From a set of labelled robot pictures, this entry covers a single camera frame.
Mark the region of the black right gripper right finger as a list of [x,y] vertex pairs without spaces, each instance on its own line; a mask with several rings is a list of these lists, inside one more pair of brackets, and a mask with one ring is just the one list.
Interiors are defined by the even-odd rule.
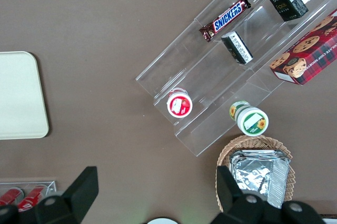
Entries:
[[254,194],[244,194],[228,167],[217,167],[216,181],[223,211],[211,223],[265,223],[264,201]]

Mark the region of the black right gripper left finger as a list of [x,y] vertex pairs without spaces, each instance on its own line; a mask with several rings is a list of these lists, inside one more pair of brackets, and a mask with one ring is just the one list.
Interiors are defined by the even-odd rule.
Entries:
[[86,167],[62,193],[42,200],[34,210],[37,223],[81,223],[99,192],[97,167]]

